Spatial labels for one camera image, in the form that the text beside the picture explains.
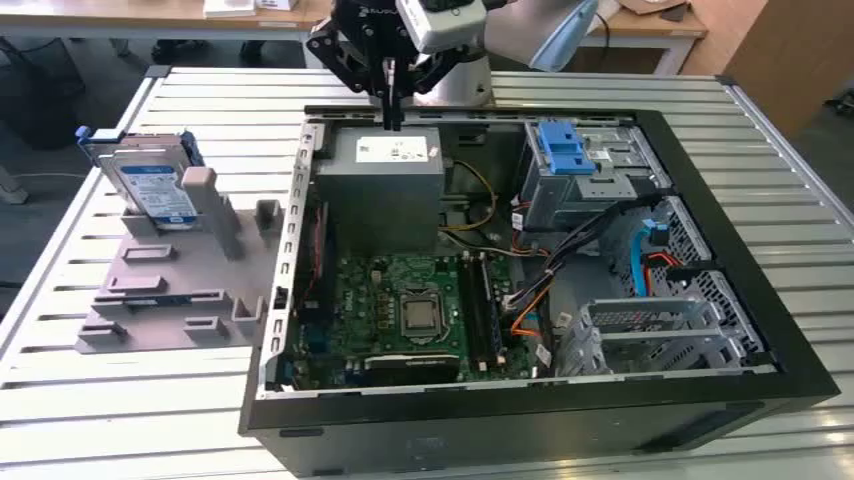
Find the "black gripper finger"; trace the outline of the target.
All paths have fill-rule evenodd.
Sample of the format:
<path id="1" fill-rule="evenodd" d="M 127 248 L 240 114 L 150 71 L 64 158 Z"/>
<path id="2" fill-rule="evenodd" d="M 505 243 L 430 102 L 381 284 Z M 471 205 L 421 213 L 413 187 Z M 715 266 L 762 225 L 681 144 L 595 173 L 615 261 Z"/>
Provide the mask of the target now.
<path id="1" fill-rule="evenodd" d="M 466 47 L 431 54 L 427 59 L 418 64 L 418 52 L 409 52 L 394 57 L 393 73 L 393 130 L 399 131 L 402 127 L 403 102 L 415 93 L 429 93 L 438 85 L 439 81 L 451 72 L 457 64 L 467 55 Z"/>
<path id="2" fill-rule="evenodd" d="M 393 130 L 393 101 L 385 58 L 374 52 L 361 55 L 335 28 L 333 19 L 325 19 L 315 26 L 306 46 L 343 84 L 355 93 L 366 92 L 379 102 L 383 128 Z"/>

